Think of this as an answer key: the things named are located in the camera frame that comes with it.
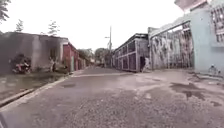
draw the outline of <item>fence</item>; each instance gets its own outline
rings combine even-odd
[[[150,52],[153,69],[193,67],[190,22],[153,36]]]

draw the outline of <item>barred window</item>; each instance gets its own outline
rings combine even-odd
[[[224,4],[211,11],[217,42],[224,42]]]

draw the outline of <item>utility pole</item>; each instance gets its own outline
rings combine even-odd
[[[108,47],[108,49],[109,49],[109,56],[110,56],[110,61],[109,61],[109,63],[110,63],[110,66],[112,67],[112,41],[111,41],[111,34],[112,33],[112,27],[110,26],[110,37],[106,37],[106,38],[109,38],[110,40],[109,40],[109,42],[108,42],[108,44],[107,44],[107,47]]]
[[[112,42],[111,42],[111,32],[112,32],[112,27],[110,26],[110,40],[109,40],[109,43],[107,44],[108,45],[108,49],[109,51],[111,52],[111,49],[112,49]]]

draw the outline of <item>wet pavement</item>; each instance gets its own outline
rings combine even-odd
[[[32,99],[2,109],[8,127],[224,126],[224,90],[219,86],[200,85],[175,76],[172,77],[177,80],[160,74],[123,74],[101,68],[86,69],[82,73],[95,74],[97,71],[102,75],[69,78]]]

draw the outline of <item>sky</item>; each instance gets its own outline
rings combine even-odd
[[[174,0],[11,0],[3,32],[14,31],[18,20],[26,33],[48,32],[56,21],[58,36],[68,37],[76,48],[107,47],[112,26],[112,48],[117,48],[135,33],[147,33],[183,15]]]

